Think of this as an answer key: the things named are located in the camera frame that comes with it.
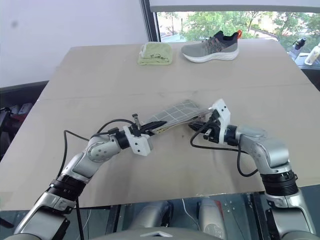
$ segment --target white shoe sole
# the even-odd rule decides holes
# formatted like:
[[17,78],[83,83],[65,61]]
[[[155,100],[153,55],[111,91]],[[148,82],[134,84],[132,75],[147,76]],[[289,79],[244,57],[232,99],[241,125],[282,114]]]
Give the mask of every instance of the white shoe sole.
[[223,60],[223,61],[231,61],[235,59],[239,54],[239,48],[232,52],[216,52],[206,56],[194,57],[188,56],[182,53],[188,60],[194,63],[204,63],[210,60]]

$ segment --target yellow-green towel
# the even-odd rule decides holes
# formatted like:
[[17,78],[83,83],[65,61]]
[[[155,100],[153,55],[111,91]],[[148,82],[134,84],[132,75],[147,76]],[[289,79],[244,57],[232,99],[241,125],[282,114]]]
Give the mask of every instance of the yellow-green towel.
[[172,62],[172,48],[163,42],[150,41],[141,46],[138,64],[169,65]]

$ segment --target wooden table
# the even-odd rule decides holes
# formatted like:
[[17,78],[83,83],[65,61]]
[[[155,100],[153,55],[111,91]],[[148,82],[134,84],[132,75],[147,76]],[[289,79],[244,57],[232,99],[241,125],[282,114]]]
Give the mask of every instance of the wooden table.
[[[185,99],[207,108],[223,98],[232,124],[264,128],[287,144],[299,186],[319,184],[320,93],[280,44],[241,39],[235,60],[206,63],[187,61],[183,44],[172,44],[169,66],[138,65],[139,45],[72,48],[1,161],[0,208],[29,209],[46,190],[63,158],[63,130],[90,137],[109,120],[133,113],[146,120]],[[193,133],[180,125],[152,137],[147,157],[123,150],[94,175],[80,206],[264,189],[258,174],[238,174],[236,153],[192,148]],[[211,145],[201,137],[196,142]],[[67,161],[86,144],[68,136]],[[241,167],[255,168],[247,156]]]

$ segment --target gray sneaker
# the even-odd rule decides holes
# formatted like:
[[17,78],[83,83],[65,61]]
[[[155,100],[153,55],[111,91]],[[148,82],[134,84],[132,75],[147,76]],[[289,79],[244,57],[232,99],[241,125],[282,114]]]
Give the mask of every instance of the gray sneaker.
[[185,45],[181,48],[182,54],[191,62],[204,63],[210,60],[230,61],[239,54],[238,32],[232,36],[224,36],[218,31],[213,37],[201,43]]

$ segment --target window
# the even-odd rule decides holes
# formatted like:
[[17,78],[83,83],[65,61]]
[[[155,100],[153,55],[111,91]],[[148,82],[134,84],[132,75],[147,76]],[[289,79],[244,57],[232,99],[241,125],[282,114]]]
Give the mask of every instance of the window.
[[242,30],[242,38],[279,41],[289,51],[302,37],[307,41],[302,52],[309,53],[320,43],[320,13],[276,11],[196,11],[158,12],[162,42],[201,41],[219,30],[232,35]]

